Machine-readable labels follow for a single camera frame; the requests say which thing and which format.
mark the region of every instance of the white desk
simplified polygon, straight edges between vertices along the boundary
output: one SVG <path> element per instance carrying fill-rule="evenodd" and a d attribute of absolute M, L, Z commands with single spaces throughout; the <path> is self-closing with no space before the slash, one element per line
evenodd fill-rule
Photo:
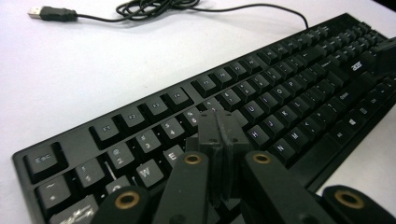
<path fill-rule="evenodd" d="M 249 0 L 205 0 L 201 7 Z M 304 29 L 273 8 L 223 14 L 170 12 L 144 23 L 32 20 L 30 7 L 66 7 L 115 18 L 122 1 L 0 2 L 0 222 L 30 223 L 11 161 L 13 153 L 127 105 L 182 79 Z M 396 36 L 396 14 L 369 0 L 271 1 L 302 12 L 310 25 L 344 12 Z M 394 108 L 333 175 L 372 196 L 396 216 Z"/>

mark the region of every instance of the black keyboard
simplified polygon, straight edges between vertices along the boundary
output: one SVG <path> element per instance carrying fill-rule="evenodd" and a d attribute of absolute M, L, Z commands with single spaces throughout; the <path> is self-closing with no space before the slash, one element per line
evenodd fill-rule
<path fill-rule="evenodd" d="M 232 112 L 255 149 L 315 191 L 395 104 L 395 79 L 361 60 L 384 40 L 344 14 L 15 153 L 33 222 L 89 223 L 129 185 L 158 201 L 205 110 Z M 238 201 L 208 214 L 230 222 Z"/>

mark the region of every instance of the usb connector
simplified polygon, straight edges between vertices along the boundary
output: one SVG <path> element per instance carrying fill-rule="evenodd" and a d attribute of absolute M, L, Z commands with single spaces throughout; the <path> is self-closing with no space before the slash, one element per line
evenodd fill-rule
<path fill-rule="evenodd" d="M 32 7 L 28 12 L 30 18 L 43 21 L 76 21 L 77 12 L 66 8 Z"/>

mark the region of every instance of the keycap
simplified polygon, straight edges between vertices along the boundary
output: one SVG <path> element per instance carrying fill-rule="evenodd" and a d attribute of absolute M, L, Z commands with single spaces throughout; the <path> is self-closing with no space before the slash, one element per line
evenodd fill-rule
<path fill-rule="evenodd" d="M 172 89 L 166 93 L 163 98 L 174 112 L 193 104 L 192 99 L 180 87 Z"/>
<path fill-rule="evenodd" d="M 240 80 L 248 75 L 248 71 L 240 63 L 232 63 L 224 68 L 235 80 Z"/>
<path fill-rule="evenodd" d="M 75 172 L 80 186 L 86 192 L 106 181 L 106 174 L 96 158 L 79 165 Z"/>
<path fill-rule="evenodd" d="M 293 128 L 285 135 L 285 139 L 297 153 L 301 153 L 310 142 L 308 136 L 299 128 Z"/>
<path fill-rule="evenodd" d="M 216 85 L 220 89 L 224 89 L 234 83 L 233 78 L 230 76 L 230 74 L 228 74 L 227 71 L 224 70 L 224 68 L 221 68 L 220 70 L 214 72 L 213 75 L 210 76 L 210 78 L 216 83 Z"/>
<path fill-rule="evenodd" d="M 299 125 L 297 125 L 310 140 L 315 139 L 319 136 L 319 134 L 323 131 L 324 127 L 321 127 L 316 121 L 314 121 L 311 117 L 304 119 Z"/>
<path fill-rule="evenodd" d="M 155 152 L 162 146 L 160 140 L 152 130 L 148 130 L 145 133 L 139 134 L 134 140 L 145 154 Z"/>
<path fill-rule="evenodd" d="M 155 185 L 163 179 L 163 172 L 153 159 L 138 166 L 136 171 L 146 188 Z"/>
<path fill-rule="evenodd" d="M 176 118 L 172 118 L 166 122 L 163 122 L 159 127 L 159 131 L 161 137 L 168 146 L 173 145 L 177 142 L 177 140 L 180 140 L 180 138 L 183 138 L 186 134 L 183 127 L 181 127 Z"/>
<path fill-rule="evenodd" d="M 294 126 L 298 121 L 298 116 L 287 105 L 284 105 L 277 110 L 275 115 L 286 128 Z"/>
<path fill-rule="evenodd" d="M 109 147 L 121 139 L 121 134 L 111 118 L 100 119 L 90 127 L 91 134 L 96 144 L 101 147 Z"/>
<path fill-rule="evenodd" d="M 196 81 L 192 82 L 192 85 L 202 97 L 207 97 L 218 90 L 216 83 L 207 75 L 198 77 Z"/>
<path fill-rule="evenodd" d="M 252 139 L 252 143 L 257 149 L 265 149 L 270 143 L 270 137 L 265 133 L 259 125 L 255 125 L 247 131 L 247 134 Z"/>
<path fill-rule="evenodd" d="M 183 154 L 183 150 L 179 145 L 175 145 L 163 152 L 166 160 L 168 161 L 169 165 L 173 168 L 175 167 L 177 158 Z"/>
<path fill-rule="evenodd" d="M 121 189 L 123 187 L 131 186 L 131 182 L 129 182 L 128 178 L 123 175 L 120 178 L 110 182 L 106 185 L 106 192 L 107 194 L 111 194 L 112 192 L 116 191 L 117 189 Z"/>
<path fill-rule="evenodd" d="M 205 110 L 222 110 L 224 107 L 219 103 L 219 101 L 215 98 L 212 97 L 209 100 L 203 102 L 201 105 L 199 105 L 199 109 L 202 111 Z"/>
<path fill-rule="evenodd" d="M 110 165 L 116 175 L 120 173 L 121 169 L 125 169 L 132 165 L 134 161 L 134 155 L 126 143 L 121 143 L 112 147 L 107 152 L 107 156 L 110 158 Z"/>
<path fill-rule="evenodd" d="M 258 94 L 271 89 L 270 83 L 262 75 L 256 75 L 248 80 L 248 83 L 256 90 Z"/>
<path fill-rule="evenodd" d="M 261 122 L 260 127 L 262 127 L 271 139 L 278 138 L 285 131 L 285 126 L 274 115 L 269 116 Z"/>
<path fill-rule="evenodd" d="M 233 90 L 245 103 L 252 100 L 256 96 L 256 90 L 254 90 L 253 87 L 251 87 L 246 81 L 234 86 Z"/>
<path fill-rule="evenodd" d="M 279 102 L 269 92 L 261 95 L 256 102 L 266 114 L 270 114 L 279 108 Z"/>
<path fill-rule="evenodd" d="M 59 143 L 30 151 L 24 158 L 33 183 L 60 172 L 67 167 Z"/>
<path fill-rule="evenodd" d="M 130 133 L 137 133 L 149 126 L 149 120 L 143 116 L 137 106 L 129 106 L 123 109 L 117 118 Z"/>
<path fill-rule="evenodd" d="M 339 147 L 344 147 L 353 137 L 353 130 L 344 121 L 338 121 L 329 130 L 329 136 Z"/>
<path fill-rule="evenodd" d="M 37 196 L 47 217 L 62 211 L 74 201 L 72 192 L 63 175 L 59 175 L 39 186 Z"/>
<path fill-rule="evenodd" d="M 90 224 L 93 216 L 99 207 L 93 195 L 89 195 L 81 201 L 71 205 L 61 213 L 54 215 L 50 224 L 73 223 L 78 220 L 78 224 Z"/>
<path fill-rule="evenodd" d="M 296 155 L 294 149 L 283 138 L 277 140 L 269 148 L 269 151 L 274 154 L 284 165 L 288 165 Z"/>
<path fill-rule="evenodd" d="M 254 74 L 254 73 L 260 72 L 262 70 L 262 67 L 256 61 L 255 56 L 252 56 L 252 55 L 247 56 L 240 63 L 247 69 L 248 74 Z"/>
<path fill-rule="evenodd" d="M 254 101 L 242 106 L 240 111 L 250 124 L 256 124 L 264 115 L 264 111 Z"/>
<path fill-rule="evenodd" d="M 228 111 L 234 111 L 243 103 L 241 98 L 232 89 L 222 92 L 216 98 L 224 109 Z"/>
<path fill-rule="evenodd" d="M 199 115 L 200 112 L 196 107 L 188 109 L 180 115 L 180 120 L 189 133 L 198 132 Z"/>
<path fill-rule="evenodd" d="M 163 102 L 161 97 L 158 96 L 149 99 L 142 107 L 152 122 L 164 119 L 172 114 L 172 111 Z"/>

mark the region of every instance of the black cable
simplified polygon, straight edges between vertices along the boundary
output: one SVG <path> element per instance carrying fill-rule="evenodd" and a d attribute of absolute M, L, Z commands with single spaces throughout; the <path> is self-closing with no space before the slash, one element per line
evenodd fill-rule
<path fill-rule="evenodd" d="M 127 20 L 129 21 L 150 20 L 162 15 L 165 11 L 169 9 L 195 10 L 201 12 L 228 12 L 228 11 L 239 10 L 247 7 L 274 7 L 298 15 L 303 19 L 305 28 L 308 29 L 309 27 L 308 21 L 306 20 L 305 16 L 300 12 L 273 4 L 258 3 L 258 4 L 250 4 L 241 7 L 231 7 L 224 9 L 205 9 L 205 8 L 196 7 L 198 6 L 199 3 L 200 0 L 132 0 L 116 8 L 117 13 L 119 13 L 122 16 L 122 18 L 115 20 L 94 17 L 84 14 L 77 14 L 75 10 L 69 10 L 65 8 L 52 8 L 52 7 L 33 8 L 29 12 L 29 15 L 32 18 L 42 19 L 45 21 L 75 21 L 78 17 L 80 17 L 80 18 L 97 20 L 97 21 L 120 22 Z"/>

